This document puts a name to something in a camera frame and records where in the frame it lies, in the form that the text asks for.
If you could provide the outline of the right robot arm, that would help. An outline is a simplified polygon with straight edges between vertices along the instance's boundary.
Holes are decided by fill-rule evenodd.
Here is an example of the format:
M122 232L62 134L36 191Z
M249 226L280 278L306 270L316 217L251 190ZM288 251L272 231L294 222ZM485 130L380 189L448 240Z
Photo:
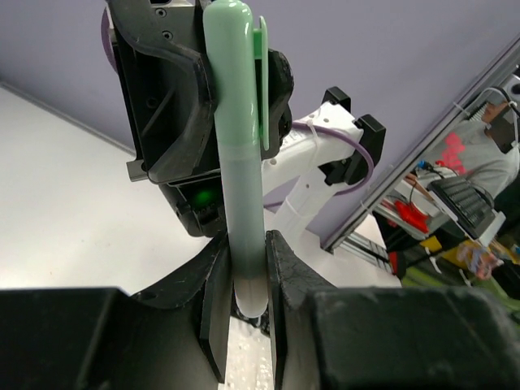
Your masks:
M290 180L278 228L298 238L332 197L371 177L385 129L354 118L337 87L294 120L294 79L267 22L242 1L109 1L112 53L136 158L189 234L226 230L235 255L263 247L263 198Z

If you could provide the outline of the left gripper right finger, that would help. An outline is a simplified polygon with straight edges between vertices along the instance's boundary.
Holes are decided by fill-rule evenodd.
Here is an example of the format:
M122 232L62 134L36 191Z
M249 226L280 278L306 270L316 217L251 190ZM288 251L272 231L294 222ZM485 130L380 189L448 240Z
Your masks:
M519 329L477 288L337 288L266 234L277 389L516 389Z

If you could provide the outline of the green highlighter marker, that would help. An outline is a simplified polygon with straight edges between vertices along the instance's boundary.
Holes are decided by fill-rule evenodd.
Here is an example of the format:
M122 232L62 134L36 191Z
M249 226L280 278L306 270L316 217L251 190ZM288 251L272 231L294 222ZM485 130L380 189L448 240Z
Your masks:
M257 318L268 302L260 153L220 145L219 163L236 303Z

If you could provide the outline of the green marker cap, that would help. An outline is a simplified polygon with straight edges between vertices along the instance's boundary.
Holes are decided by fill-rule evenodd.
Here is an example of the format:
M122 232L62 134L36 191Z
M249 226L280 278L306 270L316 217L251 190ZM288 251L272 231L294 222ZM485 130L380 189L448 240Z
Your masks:
M218 142L258 153L268 148L268 30L242 1L213 1L203 11L206 53L216 88Z

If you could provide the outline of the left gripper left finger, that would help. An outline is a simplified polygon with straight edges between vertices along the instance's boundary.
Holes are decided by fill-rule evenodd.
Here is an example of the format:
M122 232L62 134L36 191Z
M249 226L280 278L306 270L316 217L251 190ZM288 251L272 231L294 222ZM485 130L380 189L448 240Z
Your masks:
M1 293L4 389L216 389L225 378L228 239L148 288Z

